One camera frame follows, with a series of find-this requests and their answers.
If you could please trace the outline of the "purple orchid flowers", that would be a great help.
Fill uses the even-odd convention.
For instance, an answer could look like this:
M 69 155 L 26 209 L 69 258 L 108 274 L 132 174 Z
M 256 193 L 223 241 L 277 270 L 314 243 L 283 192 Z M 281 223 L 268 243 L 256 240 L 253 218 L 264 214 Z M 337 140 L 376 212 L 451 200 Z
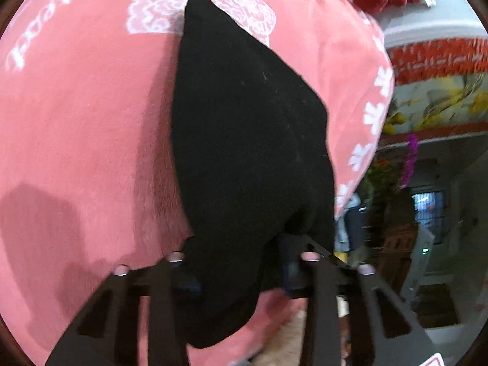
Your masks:
M 403 169 L 399 179 L 399 188 L 407 188 L 414 174 L 414 167 L 418 156 L 418 137 L 415 134 L 408 136 L 408 152 L 404 159 Z

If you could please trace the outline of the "pink fleece blanket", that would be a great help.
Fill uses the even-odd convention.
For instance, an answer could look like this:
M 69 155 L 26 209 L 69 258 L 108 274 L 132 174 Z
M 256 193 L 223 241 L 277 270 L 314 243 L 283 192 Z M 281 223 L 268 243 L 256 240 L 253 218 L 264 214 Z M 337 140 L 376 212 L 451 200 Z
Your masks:
M 170 98 L 188 0 L 26 0 L 1 38 L 1 315 L 42 365 L 115 264 L 188 236 Z M 394 74 L 351 0 L 212 0 L 324 101 L 337 209 L 371 163 Z

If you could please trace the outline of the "black garment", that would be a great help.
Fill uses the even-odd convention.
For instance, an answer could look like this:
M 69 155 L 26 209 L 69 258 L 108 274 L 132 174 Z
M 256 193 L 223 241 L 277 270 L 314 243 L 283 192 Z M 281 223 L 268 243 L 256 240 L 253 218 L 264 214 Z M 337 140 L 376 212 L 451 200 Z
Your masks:
M 211 0 L 188 0 L 171 141 L 191 229 L 185 341 L 216 345 L 251 319 L 288 235 L 334 245 L 334 175 L 321 99 Z

